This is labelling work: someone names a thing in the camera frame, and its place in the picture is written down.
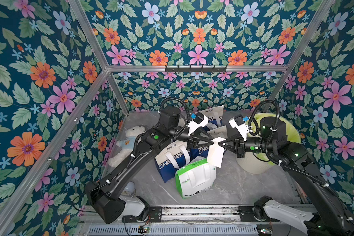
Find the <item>white receipt bag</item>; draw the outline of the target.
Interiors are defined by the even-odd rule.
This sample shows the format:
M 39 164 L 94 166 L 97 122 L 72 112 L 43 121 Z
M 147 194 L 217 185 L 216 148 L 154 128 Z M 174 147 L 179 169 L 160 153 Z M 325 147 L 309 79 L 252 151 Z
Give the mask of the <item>white receipt bag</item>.
M 224 140 L 225 139 L 221 137 L 216 137 L 212 140 L 213 144 L 209 146 L 206 158 L 207 162 L 210 165 L 221 168 L 225 149 L 221 147 L 219 143 Z

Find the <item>green white takeout bag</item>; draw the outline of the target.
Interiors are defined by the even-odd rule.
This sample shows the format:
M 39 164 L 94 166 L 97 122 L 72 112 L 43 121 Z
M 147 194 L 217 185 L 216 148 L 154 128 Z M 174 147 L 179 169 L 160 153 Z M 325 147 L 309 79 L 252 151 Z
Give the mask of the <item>green white takeout bag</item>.
M 182 198 L 189 198 L 213 186 L 216 167 L 202 159 L 181 168 L 175 177 L 177 191 Z

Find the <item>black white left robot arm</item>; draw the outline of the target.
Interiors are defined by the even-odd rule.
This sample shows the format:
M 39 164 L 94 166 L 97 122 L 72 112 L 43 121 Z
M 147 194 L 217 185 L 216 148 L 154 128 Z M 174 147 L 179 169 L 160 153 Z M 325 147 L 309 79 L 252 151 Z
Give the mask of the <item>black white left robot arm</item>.
M 181 111 L 178 107 L 165 106 L 171 98 L 160 104 L 159 120 L 152 128 L 137 136 L 133 151 L 118 167 L 97 182 L 85 187 L 88 201 L 104 223 L 111 224 L 123 216 L 133 216 L 140 221 L 148 217 L 149 204 L 141 197 L 123 195 L 125 187 L 152 159 L 160 154 L 172 140 L 187 144 L 187 150 L 212 145 L 212 137 L 204 131 L 208 117 L 185 108 L 184 126 L 179 126 Z

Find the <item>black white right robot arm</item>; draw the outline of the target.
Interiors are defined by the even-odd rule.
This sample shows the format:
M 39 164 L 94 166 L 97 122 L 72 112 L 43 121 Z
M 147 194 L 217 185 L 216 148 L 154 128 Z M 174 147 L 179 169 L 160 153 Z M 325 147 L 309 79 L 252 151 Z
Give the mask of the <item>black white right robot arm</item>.
M 264 153 L 302 188 L 316 212 L 304 212 L 264 196 L 254 204 L 254 217 L 276 219 L 307 236 L 354 236 L 354 214 L 322 177 L 308 149 L 287 139 L 287 124 L 280 117 L 278 103 L 262 101 L 250 117 L 229 120 L 229 137 L 219 146 L 244 158 L 247 152 Z

